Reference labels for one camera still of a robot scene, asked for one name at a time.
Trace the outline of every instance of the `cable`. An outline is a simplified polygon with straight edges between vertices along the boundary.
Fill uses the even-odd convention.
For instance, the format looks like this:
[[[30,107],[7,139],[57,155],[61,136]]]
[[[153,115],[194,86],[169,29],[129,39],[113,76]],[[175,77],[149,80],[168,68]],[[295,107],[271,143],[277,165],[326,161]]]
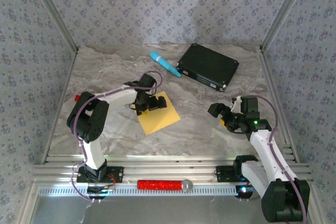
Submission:
[[[290,181],[294,191],[295,191],[295,194],[297,195],[298,197],[298,200],[300,202],[300,206],[301,206],[301,210],[302,210],[302,224],[307,224],[307,213],[306,213],[306,208],[304,206],[304,203],[303,203],[303,200],[302,200],[302,197],[300,195],[300,192],[299,192],[299,189],[298,187],[295,185],[294,183],[294,180],[290,177],[289,173],[286,171],[286,169],[284,168],[284,166],[282,165],[281,161],[279,160],[277,154],[275,153],[274,151],[274,147],[273,147],[273,144],[271,143],[272,139],[273,139],[273,136],[275,134],[275,131],[277,130],[278,128],[278,114],[277,114],[277,111],[275,109],[275,107],[273,106],[273,104],[268,101],[266,98],[260,96],[260,95],[255,95],[256,97],[258,98],[261,98],[262,100],[264,100],[265,102],[267,102],[272,110],[273,110],[273,113],[274,113],[274,116],[275,116],[275,126],[273,128],[273,130],[271,131],[271,134],[269,136],[269,147],[271,149],[271,152],[272,152],[272,155],[274,157],[274,159],[276,160],[276,162],[278,163],[278,165],[280,166],[281,170],[283,171],[283,173],[285,174],[285,176],[288,178],[288,180]]]
[[[160,76],[160,79],[161,79],[161,80],[160,80],[160,83],[159,83],[158,85],[155,85],[155,86],[151,87],[151,88],[144,88],[144,87],[124,87],[124,88],[119,88],[119,89],[111,90],[111,91],[108,91],[108,92],[105,92],[105,93],[102,93],[102,94],[99,94],[99,95],[95,95],[94,97],[92,97],[92,98],[90,98],[89,100],[87,100],[87,101],[82,105],[82,107],[80,107],[80,109],[78,110],[78,112],[77,112],[77,114],[76,114],[76,116],[75,116],[75,120],[73,121],[73,122],[74,122],[74,123],[73,123],[73,124],[74,124],[74,125],[73,125],[73,126],[74,126],[74,127],[73,127],[73,134],[75,135],[75,138],[77,139],[78,144],[79,144],[79,146],[80,146],[81,149],[82,149],[82,152],[83,152],[83,155],[84,155],[84,161],[83,161],[83,163],[81,163],[80,165],[78,165],[78,166],[76,167],[76,169],[74,169],[74,170],[72,171],[70,182],[71,182],[73,188],[75,189],[75,191],[79,194],[79,196],[82,197],[82,198],[85,199],[85,200],[89,200],[89,201],[91,201],[91,202],[94,201],[94,199],[90,199],[89,197],[83,195],[83,194],[78,190],[78,188],[75,186],[75,183],[74,183],[74,181],[73,181],[73,177],[74,177],[75,173],[78,172],[79,168],[85,166],[85,164],[86,164],[86,162],[87,162],[87,160],[88,160],[88,156],[87,156],[87,153],[86,153],[85,148],[84,148],[84,145],[83,145],[83,139],[80,138],[80,137],[78,136],[78,132],[77,132],[77,123],[78,123],[79,115],[82,113],[82,111],[85,109],[85,107],[86,107],[90,102],[92,102],[92,101],[95,100],[95,99],[102,98],[102,97],[108,97],[108,96],[110,96],[110,95],[116,94],[116,93],[121,92],[121,91],[123,91],[123,90],[129,90],[129,89],[152,90],[152,89],[157,89],[158,87],[160,87],[160,86],[162,85],[162,82],[163,82],[163,76],[162,76],[159,72],[157,72],[157,71],[155,71],[155,70],[150,70],[150,71],[147,71],[147,72],[145,72],[145,73],[156,73],[156,74],[158,74],[158,75]]]

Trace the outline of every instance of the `black case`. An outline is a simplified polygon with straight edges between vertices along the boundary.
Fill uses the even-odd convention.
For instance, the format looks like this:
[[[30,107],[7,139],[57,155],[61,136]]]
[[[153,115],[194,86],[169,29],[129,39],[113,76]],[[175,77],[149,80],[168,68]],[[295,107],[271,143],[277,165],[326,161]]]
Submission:
[[[191,44],[178,61],[178,71],[217,91],[224,91],[239,62],[199,44]]]

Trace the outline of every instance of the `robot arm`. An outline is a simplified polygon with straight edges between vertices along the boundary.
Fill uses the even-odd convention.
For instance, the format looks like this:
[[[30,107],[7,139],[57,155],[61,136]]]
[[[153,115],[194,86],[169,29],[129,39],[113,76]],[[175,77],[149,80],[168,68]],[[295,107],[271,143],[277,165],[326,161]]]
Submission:
[[[104,129],[105,120],[109,112],[127,104],[134,104],[137,115],[141,115],[146,110],[155,110],[166,107],[164,97],[152,96],[148,94],[148,90],[130,89],[129,87],[151,88],[156,80],[148,74],[144,74],[140,81],[127,82],[114,91],[109,96],[103,96],[100,99],[94,99],[81,112],[78,123],[77,132],[83,140],[83,147],[87,154],[85,170],[88,177],[98,182],[102,181],[107,169],[107,161],[102,153],[99,136]],[[67,126],[74,133],[75,116],[79,109],[90,98],[100,94],[92,94],[84,92],[80,95],[79,100],[75,104],[69,118]]]
[[[309,185],[299,180],[281,154],[274,138],[270,141],[271,127],[267,120],[260,119],[256,97],[237,97],[230,108],[222,103],[210,106],[213,117],[222,116],[221,124],[230,132],[240,129],[257,151],[260,161],[237,156],[234,169],[237,175],[245,177],[261,197],[261,207],[269,222],[301,221],[302,210],[298,197],[285,172],[299,189],[307,211]]]

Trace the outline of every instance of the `blue pen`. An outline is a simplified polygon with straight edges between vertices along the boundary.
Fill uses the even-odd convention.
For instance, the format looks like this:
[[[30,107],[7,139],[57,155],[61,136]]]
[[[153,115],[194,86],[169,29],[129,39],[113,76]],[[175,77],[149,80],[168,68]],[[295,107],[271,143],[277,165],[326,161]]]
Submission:
[[[176,68],[170,65],[165,59],[163,59],[158,52],[151,51],[150,56],[153,60],[160,63],[165,69],[167,69],[170,73],[176,75],[177,77],[181,77],[181,74],[178,72]]]

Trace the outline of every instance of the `metal cap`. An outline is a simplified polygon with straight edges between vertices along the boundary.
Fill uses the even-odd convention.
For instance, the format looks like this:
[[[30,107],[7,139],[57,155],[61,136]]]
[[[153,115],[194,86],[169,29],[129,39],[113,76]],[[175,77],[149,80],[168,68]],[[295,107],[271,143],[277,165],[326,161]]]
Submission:
[[[182,191],[189,192],[193,189],[193,183],[189,179],[182,181]]]

